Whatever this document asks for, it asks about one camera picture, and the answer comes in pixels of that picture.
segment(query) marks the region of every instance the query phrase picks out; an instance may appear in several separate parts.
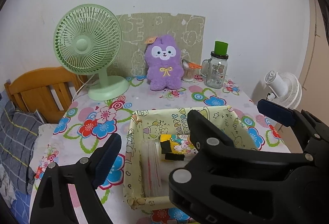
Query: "plaid pillow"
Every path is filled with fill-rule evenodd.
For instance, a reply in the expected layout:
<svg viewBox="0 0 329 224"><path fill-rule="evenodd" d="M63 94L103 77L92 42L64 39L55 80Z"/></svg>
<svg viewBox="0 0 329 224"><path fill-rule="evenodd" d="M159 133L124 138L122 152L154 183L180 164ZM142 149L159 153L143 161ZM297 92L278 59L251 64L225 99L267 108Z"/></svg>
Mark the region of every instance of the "plaid pillow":
<svg viewBox="0 0 329 224"><path fill-rule="evenodd" d="M36 109L36 111L33 114L42 124L46 124L47 121L45 119L45 117L43 117L43 115L41 114L41 112L39 112L38 109Z"/></svg>
<svg viewBox="0 0 329 224"><path fill-rule="evenodd" d="M11 101L0 118L0 160L14 187L22 193L32 192L34 172L29 163L40 125L34 114L16 111Z"/></svg>

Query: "white cable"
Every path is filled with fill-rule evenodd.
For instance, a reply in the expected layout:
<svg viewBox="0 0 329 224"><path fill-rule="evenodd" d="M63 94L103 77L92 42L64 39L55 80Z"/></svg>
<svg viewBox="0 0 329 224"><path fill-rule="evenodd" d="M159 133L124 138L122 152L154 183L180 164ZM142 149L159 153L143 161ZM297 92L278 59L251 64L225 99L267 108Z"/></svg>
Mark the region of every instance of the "white cable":
<svg viewBox="0 0 329 224"><path fill-rule="evenodd" d="M90 77L77 91L76 91L76 93L74 94L74 96L73 96L73 98L72 98L72 102L74 101L74 98L75 98L75 96L77 96L78 95L78 93L80 92L80 90L85 86L85 85L87 85L87 83L93 78L95 76L95 74L92 76L92 77Z"/></svg>
<svg viewBox="0 0 329 224"><path fill-rule="evenodd" d="M80 76L79 76L79 75L78 75L78 79L79 79L79 81L80 81L81 83L86 84L86 86L94 86L94 85L97 84L97 82L93 82L92 84L87 85L87 82L88 82L89 80L88 80L87 82L84 83L84 82L80 79Z"/></svg>

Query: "green lid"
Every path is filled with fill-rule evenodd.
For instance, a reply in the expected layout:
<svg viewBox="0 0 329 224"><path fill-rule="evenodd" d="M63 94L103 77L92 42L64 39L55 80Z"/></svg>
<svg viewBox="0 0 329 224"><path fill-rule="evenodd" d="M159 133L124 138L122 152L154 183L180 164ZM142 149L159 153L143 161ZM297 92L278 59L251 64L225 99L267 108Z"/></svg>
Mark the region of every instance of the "green lid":
<svg viewBox="0 0 329 224"><path fill-rule="evenodd" d="M216 55L226 55L228 43L215 41L214 53Z"/></svg>

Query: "glass jar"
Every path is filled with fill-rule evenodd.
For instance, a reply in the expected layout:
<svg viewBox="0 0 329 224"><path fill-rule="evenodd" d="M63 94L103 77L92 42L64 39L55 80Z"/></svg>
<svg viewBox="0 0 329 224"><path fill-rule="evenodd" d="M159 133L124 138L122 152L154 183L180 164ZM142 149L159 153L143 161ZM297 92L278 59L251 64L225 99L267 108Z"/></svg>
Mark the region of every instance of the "glass jar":
<svg viewBox="0 0 329 224"><path fill-rule="evenodd" d="M228 55L217 55L213 51L210 55L210 59L202 62L200 73L204 77L206 86L219 89L224 83Z"/></svg>

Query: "table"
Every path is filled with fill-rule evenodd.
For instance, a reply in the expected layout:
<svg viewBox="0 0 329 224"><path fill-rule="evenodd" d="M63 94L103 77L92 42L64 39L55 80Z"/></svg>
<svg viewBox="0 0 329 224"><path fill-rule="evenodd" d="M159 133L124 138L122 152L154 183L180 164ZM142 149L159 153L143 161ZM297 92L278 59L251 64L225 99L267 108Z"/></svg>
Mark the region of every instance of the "table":
<svg viewBox="0 0 329 224"><path fill-rule="evenodd" d="M83 90L73 101L54 130L36 174L31 196L30 215L37 187L51 162L59 165L76 163L89 157L97 147L104 145L109 136L121 135L122 148L102 186L96 190L101 202L115 224L187 223L189 217L178 209L145 212L131 210L123 198L124 160L131 114L135 111L183 107L230 105L248 127L248 132L261 151L289 153L288 148L270 121L260 114L252 100L230 79L223 88L210 89L201 76L193 82L183 82L178 90L151 91L145 76L126 78L130 87L119 98L93 101ZM80 224L87 223L75 188L69 186L70 195Z"/></svg>

